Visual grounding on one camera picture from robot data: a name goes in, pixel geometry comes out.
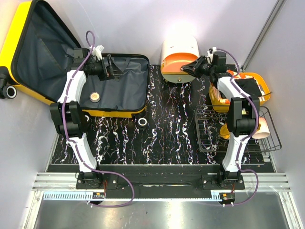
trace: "black wire rack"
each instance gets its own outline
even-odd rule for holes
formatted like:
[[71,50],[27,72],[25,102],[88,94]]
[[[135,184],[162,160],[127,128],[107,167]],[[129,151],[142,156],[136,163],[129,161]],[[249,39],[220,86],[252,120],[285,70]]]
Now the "black wire rack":
[[[261,106],[260,117],[263,117],[270,130],[270,136],[263,139],[249,139],[245,148],[246,153],[272,152],[282,148],[280,138],[275,129],[270,111]],[[219,135],[220,128],[226,123],[227,113],[218,113],[212,105],[199,105],[196,108],[196,128],[198,135],[199,150],[201,152],[225,153],[229,140]]]

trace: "yellow suitcase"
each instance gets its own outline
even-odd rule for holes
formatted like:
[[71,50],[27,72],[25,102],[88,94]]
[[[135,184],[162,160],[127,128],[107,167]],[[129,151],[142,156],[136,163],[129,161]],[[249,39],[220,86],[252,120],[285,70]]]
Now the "yellow suitcase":
[[[0,53],[0,85],[3,88],[7,81],[46,104],[57,102],[66,83],[66,69],[73,60],[73,49],[78,47],[77,39],[47,2],[23,2]],[[136,54],[111,55],[123,75],[119,81],[99,81],[97,76],[89,76],[81,93],[82,110],[91,116],[144,116],[149,60]],[[100,94],[98,103],[90,101],[92,92]]]

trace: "white wall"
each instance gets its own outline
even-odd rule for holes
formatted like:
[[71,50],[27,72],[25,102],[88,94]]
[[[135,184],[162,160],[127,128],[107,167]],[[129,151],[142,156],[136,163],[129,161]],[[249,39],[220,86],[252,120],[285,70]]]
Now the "white wall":
[[[0,1],[0,50],[17,6]],[[16,229],[36,174],[47,165],[55,128],[48,106],[21,92],[0,100],[0,126],[0,228]]]
[[48,0],[87,46],[93,30],[105,52],[146,55],[160,64],[171,32],[190,33],[201,54],[219,46],[242,64],[276,0]]
[[248,72],[264,77],[273,94],[272,112],[283,148],[275,152],[277,168],[286,172],[305,223],[305,1],[289,0],[275,20]]

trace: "cable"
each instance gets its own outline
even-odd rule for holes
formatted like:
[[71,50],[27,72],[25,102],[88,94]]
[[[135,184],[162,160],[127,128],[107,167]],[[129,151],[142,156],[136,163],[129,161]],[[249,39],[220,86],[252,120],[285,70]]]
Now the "cable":
[[231,191],[231,193],[234,193],[234,191],[235,191],[235,184],[232,185],[232,191]]
[[104,184],[104,193],[106,195],[106,190],[107,190],[107,181],[103,181],[103,184]]
[[[246,100],[248,100],[248,102],[250,103],[250,105],[252,106],[252,108],[254,109],[254,112],[255,112],[255,127],[254,127],[254,130],[253,130],[253,132],[252,132],[251,134],[249,134],[248,136],[244,137],[244,138],[241,140],[241,143],[242,143],[242,142],[243,142],[244,140],[246,140],[247,138],[252,137],[252,136],[255,134],[255,132],[257,131],[257,128],[258,128],[258,121],[259,121],[258,112],[257,112],[257,109],[256,109],[254,103],[252,102],[252,100],[251,100],[247,95],[245,95],[245,94],[241,91],[241,88],[240,88],[238,85],[236,85],[236,84],[234,83],[234,81],[233,81],[234,77],[235,77],[235,76],[238,76],[239,73],[240,73],[240,67],[239,67],[239,65],[238,65],[237,60],[236,60],[235,57],[234,57],[231,53],[229,53],[228,51],[226,51],[226,50],[224,50],[224,49],[219,49],[219,48],[217,48],[217,50],[223,51],[223,52],[225,52],[226,54],[230,55],[230,56],[232,57],[232,59],[235,61],[235,64],[236,64],[236,67],[237,67],[237,73],[236,73],[234,76],[231,77],[230,83],[232,84],[232,86],[233,86],[233,87],[234,87],[243,97],[246,98]],[[255,190],[254,190],[254,192],[252,193],[252,195],[251,195],[247,200],[245,200],[245,201],[243,201],[243,202],[240,202],[240,203],[237,203],[237,204],[234,204],[234,206],[239,206],[239,205],[245,204],[245,203],[247,203],[248,201],[250,201],[250,200],[255,196],[255,194],[257,193],[258,184],[259,184],[258,175],[257,175],[257,173],[256,173],[254,170],[252,170],[252,169],[242,169],[242,168],[239,166],[239,160],[238,160],[238,158],[239,158],[239,155],[240,155],[240,153],[241,153],[241,149],[242,149],[242,144],[239,145],[238,150],[237,150],[237,155],[236,155],[236,165],[237,165],[237,168],[238,168],[238,170],[241,171],[242,173],[244,173],[244,172],[252,172],[252,173],[254,173],[254,175],[255,175],[255,177],[256,177],[256,187],[255,187]]]
[[[92,35],[92,44],[90,44],[89,40],[88,40],[88,34],[91,33]],[[68,141],[71,141],[75,144],[75,149],[76,149],[76,153],[80,159],[80,161],[83,163],[83,165],[85,167],[87,167],[88,169],[90,169],[91,171],[93,172],[96,172],[96,173],[105,173],[105,174],[114,174],[114,175],[117,175],[119,177],[122,177],[127,183],[128,185],[130,186],[130,188],[132,189],[132,198],[130,201],[126,202],[126,203],[123,203],[123,204],[119,204],[119,205],[97,205],[97,204],[90,204],[91,206],[95,206],[95,207],[99,207],[99,208],[119,208],[119,207],[124,207],[124,206],[127,206],[129,204],[132,203],[133,199],[134,199],[134,188],[132,186],[132,183],[125,177],[123,176],[122,174],[120,173],[116,173],[116,172],[111,172],[111,171],[102,171],[102,170],[97,170],[97,169],[94,169],[94,168],[91,168],[90,166],[88,166],[84,160],[82,159],[81,155],[80,155],[80,152],[79,152],[79,149],[77,147],[77,144],[74,140],[71,140],[69,139],[69,135],[68,135],[68,129],[67,129],[67,123],[66,123],[66,116],[65,116],[65,105],[66,105],[66,102],[67,102],[67,99],[68,99],[68,91],[69,91],[69,88],[70,88],[70,85],[72,83],[72,80],[73,78],[75,77],[76,73],[81,69],[81,67],[83,67],[83,65],[86,63],[86,61],[89,59],[89,57],[91,56],[92,52],[93,52],[93,48],[95,46],[95,36],[94,36],[94,33],[92,31],[87,31],[86,32],[86,41],[88,43],[89,46],[91,46],[91,49],[88,53],[88,55],[86,56],[86,58],[84,59],[84,61],[80,64],[80,66],[75,70],[75,72],[73,73],[70,81],[68,82],[68,86],[67,86],[67,89],[66,89],[66,95],[65,95],[65,98],[64,98],[64,101],[62,103],[62,122],[63,122],[63,128],[64,128],[64,132],[65,132],[65,135],[66,135],[66,139]]]
[[267,94],[264,94],[264,95],[262,95],[261,97],[264,97],[264,96],[270,95],[271,93],[273,93],[273,92],[269,92],[269,93],[267,93]]

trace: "robotic arm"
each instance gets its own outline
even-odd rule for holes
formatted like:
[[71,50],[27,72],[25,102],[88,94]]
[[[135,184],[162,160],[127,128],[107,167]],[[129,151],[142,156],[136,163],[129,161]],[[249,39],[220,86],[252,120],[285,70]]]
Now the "robotic arm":
[[217,52],[216,48],[210,49],[207,57],[201,56],[196,61],[182,66],[181,70],[197,78],[203,75],[209,76],[211,84],[230,101],[227,115],[230,140],[225,158],[217,173],[217,184],[227,187],[240,179],[239,168],[249,140],[247,137],[253,132],[256,124],[255,110],[245,96],[252,100],[257,112],[259,112],[259,98],[249,95],[238,86],[232,75],[227,73],[226,53]]
[[[51,117],[57,133],[67,139],[67,143],[72,147],[79,162],[79,180],[84,184],[89,184],[91,187],[92,185],[97,187],[100,185],[101,175],[89,169],[95,169],[97,162],[91,153],[87,141],[89,116],[85,115],[79,104],[81,91],[89,75],[97,75],[100,81],[103,81],[110,79],[119,80],[119,77],[123,74],[109,54],[107,55],[108,66],[105,67],[102,50],[103,47],[101,45],[94,48],[91,56],[86,60],[89,53],[88,49],[74,49],[74,59],[70,71],[67,72],[67,81],[63,93],[57,103],[50,105]],[[63,104],[65,104],[67,133],[65,133],[63,125]]]

